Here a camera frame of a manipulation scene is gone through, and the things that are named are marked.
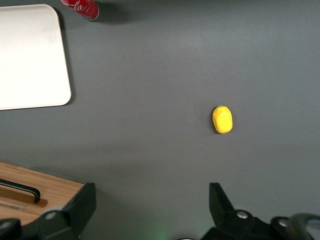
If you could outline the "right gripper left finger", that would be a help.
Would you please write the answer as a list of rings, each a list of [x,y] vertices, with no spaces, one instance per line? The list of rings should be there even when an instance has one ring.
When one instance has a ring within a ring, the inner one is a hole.
[[[86,183],[62,209],[42,214],[37,221],[40,240],[78,240],[97,207],[96,186]]]

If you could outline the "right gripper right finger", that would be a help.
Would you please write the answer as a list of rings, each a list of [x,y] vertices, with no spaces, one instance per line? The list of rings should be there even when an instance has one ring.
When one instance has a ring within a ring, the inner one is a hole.
[[[219,183],[209,184],[209,211],[214,227],[203,240],[270,240],[270,225],[248,211],[235,209]]]

